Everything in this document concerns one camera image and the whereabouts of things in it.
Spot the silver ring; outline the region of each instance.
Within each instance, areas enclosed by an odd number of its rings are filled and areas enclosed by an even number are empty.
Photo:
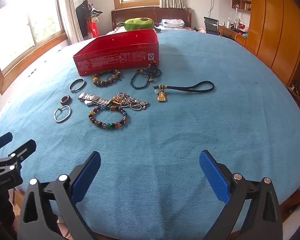
[[[81,85],[79,88],[77,88],[77,89],[71,89],[71,86],[72,86],[74,83],[76,83],[77,81],[79,81],[79,80],[82,80],[82,81],[83,81],[82,85]],[[84,80],[83,78],[78,78],[78,79],[76,79],[75,81],[73,81],[73,82],[70,84],[69,90],[70,90],[72,93],[75,93],[75,92],[79,91],[79,90],[83,87],[84,84],[85,84],[85,80]]]
[[[57,120],[57,118],[56,118],[56,113],[57,113],[58,111],[61,112],[62,109],[65,108],[65,107],[68,107],[68,108],[69,108],[69,113],[67,114],[67,116],[66,116],[64,119]],[[65,106],[63,106],[63,107],[61,107],[61,108],[58,107],[58,109],[57,109],[56,111],[54,111],[53,118],[54,118],[54,120],[55,120],[57,123],[60,123],[60,122],[63,122],[63,121],[65,121],[65,120],[67,120],[67,119],[69,118],[70,114],[71,114],[71,108],[70,108],[70,106],[65,105]]]

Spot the beaded bracelet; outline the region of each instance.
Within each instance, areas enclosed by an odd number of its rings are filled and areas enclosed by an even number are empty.
[[[107,74],[107,73],[112,73],[113,74],[112,77],[105,81],[99,81],[99,76],[101,76],[103,74]],[[106,85],[114,83],[117,79],[120,78],[120,75],[121,75],[121,72],[118,71],[117,69],[105,70],[100,73],[94,74],[92,81],[96,86],[106,86]]]
[[[122,114],[122,119],[119,122],[116,123],[104,123],[104,122],[99,122],[98,120],[93,118],[93,115],[96,114],[100,110],[112,110],[112,111],[118,111],[119,113]],[[92,111],[90,111],[89,114],[89,119],[90,121],[95,125],[103,129],[113,129],[120,127],[121,125],[124,125],[124,122],[127,121],[127,113],[124,111],[121,107],[118,106],[97,106],[96,108],[93,108]]]
[[[136,78],[136,76],[138,74],[144,75],[144,76],[148,76],[146,84],[142,87],[136,87],[132,82],[133,80]],[[135,73],[135,75],[131,78],[130,81],[130,85],[134,88],[134,89],[143,89],[145,87],[147,87],[149,81],[152,82],[154,81],[153,78],[157,78],[160,77],[162,74],[161,70],[158,69],[158,64],[156,61],[151,61],[148,65],[147,68],[143,68],[143,69],[138,69],[137,72]]]

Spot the metal watch band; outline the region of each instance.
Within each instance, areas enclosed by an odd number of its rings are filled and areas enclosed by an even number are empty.
[[[91,94],[87,94],[87,93],[81,93],[81,95],[79,95],[78,99],[80,101],[83,101],[87,106],[90,106],[90,105],[108,106],[112,102],[111,100],[106,100],[97,95],[91,95]]]

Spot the wooden headboard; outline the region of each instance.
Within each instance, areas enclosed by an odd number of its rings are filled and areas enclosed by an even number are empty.
[[[150,18],[155,23],[162,19],[182,19],[185,26],[191,28],[191,8],[160,8],[157,6],[129,8],[111,12],[112,28],[115,29],[119,22],[125,22],[132,18]]]

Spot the wooden ring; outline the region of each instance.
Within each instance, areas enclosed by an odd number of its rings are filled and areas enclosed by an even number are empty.
[[[66,95],[63,98],[61,98],[60,103],[65,106],[70,101],[70,96]]]

